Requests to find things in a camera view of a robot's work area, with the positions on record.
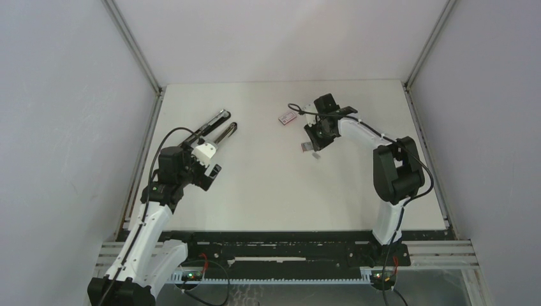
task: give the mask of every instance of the black cable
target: black cable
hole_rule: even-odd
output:
[[[199,263],[199,262],[208,262],[208,263],[214,263],[215,265],[219,266],[222,270],[223,270],[223,273],[225,273],[225,277],[227,279],[227,295],[225,296],[225,300],[220,303],[220,304],[211,304],[209,302],[206,302],[206,301],[203,301],[202,299],[200,299],[199,297],[195,296],[193,293],[189,292],[189,291],[186,291],[184,290],[184,294],[186,294],[187,296],[189,296],[190,298],[202,303],[202,304],[205,304],[206,306],[224,306],[225,304],[227,304],[227,301],[229,300],[229,290],[230,290],[230,287],[231,287],[231,281],[229,279],[229,275],[227,274],[227,271],[225,270],[225,268],[220,265],[219,263],[215,262],[215,261],[211,261],[211,260],[194,260],[194,261],[187,261],[187,262],[184,262],[182,263],[183,265],[189,265],[191,263]],[[184,286],[184,284],[187,282],[188,280],[185,280],[184,283],[182,283],[182,286],[181,286],[181,289],[182,287]]]
[[[128,250],[124,254],[124,258],[121,261],[122,266],[126,263],[126,260],[128,259],[128,255],[130,254],[131,249],[135,245],[135,241],[137,240],[137,237],[139,236],[139,233],[141,232],[141,229],[143,228],[143,223],[145,222],[145,219],[147,217],[147,212],[149,210],[150,197],[151,197],[150,186],[151,186],[151,183],[152,183],[152,178],[154,177],[154,175],[152,173],[153,173],[154,165],[156,164],[156,160],[158,159],[159,152],[161,151],[161,148],[163,147],[163,144],[165,143],[167,138],[169,138],[169,136],[171,136],[171,134],[173,134],[174,132],[179,131],[179,130],[188,131],[192,135],[195,135],[195,133],[192,132],[192,130],[190,130],[190,129],[186,128],[186,127],[175,127],[174,129],[169,131],[169,133],[167,133],[167,135],[165,135],[165,137],[162,139],[161,143],[159,144],[158,149],[156,150],[156,153],[154,155],[154,158],[152,159],[151,168],[149,170],[149,184],[148,184],[149,190],[147,191],[147,201],[145,202],[145,210],[144,210],[144,213],[143,213],[143,217],[141,218],[141,224],[139,224],[139,227],[137,228],[137,231],[135,232],[135,235],[133,236],[133,239],[131,240],[130,246],[128,247]],[[105,301],[105,298],[107,297],[109,291],[113,287],[114,282],[117,280],[118,275],[120,274],[121,270],[122,270],[122,267],[118,268],[118,271],[114,275],[113,279],[111,280],[111,283],[109,284],[109,286],[107,287],[105,292],[102,294],[102,296],[100,298],[100,301],[98,302],[98,306],[101,306],[103,304],[103,301]]]
[[[408,305],[408,302],[406,302],[406,299],[400,294],[400,292],[398,292],[398,290],[393,289],[393,291],[394,291],[398,296],[400,296],[400,298],[402,299],[402,302],[404,302],[404,305],[409,306],[409,305]]]
[[[111,288],[113,288],[113,285],[115,284],[115,281],[117,280],[117,277],[120,274],[120,271],[122,271],[122,268],[118,268],[117,273],[115,273],[115,276],[113,276],[113,280],[111,281],[109,286],[107,286],[107,289],[105,290],[105,292],[101,295],[100,301],[98,302],[98,306],[103,305],[103,302],[105,301],[105,298],[109,294],[109,291],[111,291]]]
[[[375,128],[371,127],[370,125],[366,124],[365,122],[362,122],[361,120],[359,120],[358,118],[355,118],[353,116],[349,116],[349,115],[340,115],[340,114],[335,114],[335,113],[313,113],[313,112],[305,112],[304,110],[302,110],[300,108],[299,105],[296,105],[294,103],[289,103],[288,104],[288,108],[293,110],[294,112],[297,112],[299,115],[304,115],[304,114],[308,114],[308,115],[315,115],[315,116],[318,116],[319,118],[321,117],[335,117],[335,118],[348,118],[348,119],[352,119],[352,120],[355,120],[357,121],[360,125],[364,126],[365,128],[367,128],[368,130],[370,130],[372,133],[374,133],[376,136],[380,137],[380,138],[383,138],[384,140],[387,140],[388,142],[390,143],[393,143],[395,145],[397,145],[400,149],[406,151],[406,153],[408,153],[408,156],[411,156],[416,162],[418,162],[421,167],[423,167],[423,169],[425,169],[426,173],[428,174],[428,177],[430,178],[430,186],[428,187],[428,189],[423,192],[423,193],[420,193],[420,194],[417,194],[415,196],[412,196],[411,198],[409,198],[408,200],[406,200],[406,202],[404,203],[404,205],[402,205],[402,209],[400,211],[400,217],[398,219],[398,224],[396,226],[396,229],[394,230],[394,233],[392,234],[392,237],[390,239],[390,244],[394,241],[395,237],[396,237],[396,233],[398,232],[398,230],[400,229],[400,225],[402,225],[402,219],[404,217],[404,207],[406,207],[407,204],[409,204],[411,201],[413,200],[416,200],[416,199],[419,199],[427,194],[429,194],[433,189],[434,189],[434,177],[432,176],[432,173],[430,172],[430,170],[428,169],[428,167],[415,155],[413,155],[408,149],[406,149],[404,146],[402,146],[400,143],[396,142],[395,140],[393,139],[390,139],[389,137],[386,137],[384,134],[381,134],[380,132],[378,132],[378,130],[376,130]],[[387,301],[387,296],[385,294],[385,267],[387,266],[387,260],[389,260],[389,254],[390,254],[390,246],[389,248],[387,248],[387,255],[385,257],[385,261],[383,262],[383,268],[382,268],[382,291],[383,291],[383,300],[385,301],[385,305],[386,306],[389,306],[389,303]],[[402,300],[404,301],[404,303],[407,305],[406,303],[406,300],[404,300],[404,298],[402,297],[402,295],[400,295],[398,293],[398,295],[402,298]]]

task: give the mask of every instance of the white tabletop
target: white tabletop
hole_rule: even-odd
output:
[[[232,118],[211,139],[231,122],[239,129],[214,157],[222,171],[207,192],[195,186],[184,189],[166,230],[371,230],[381,201],[373,187],[372,148],[338,138],[316,159],[300,147],[309,141],[304,116],[286,126],[278,121],[288,111],[287,103],[302,106],[329,92],[337,104],[356,108],[376,129],[412,137],[422,155],[398,80],[173,84],[165,92],[138,199],[163,137],[177,126],[196,130],[225,108]],[[187,136],[179,131],[165,146]],[[403,229],[445,229],[434,192],[408,205]]]

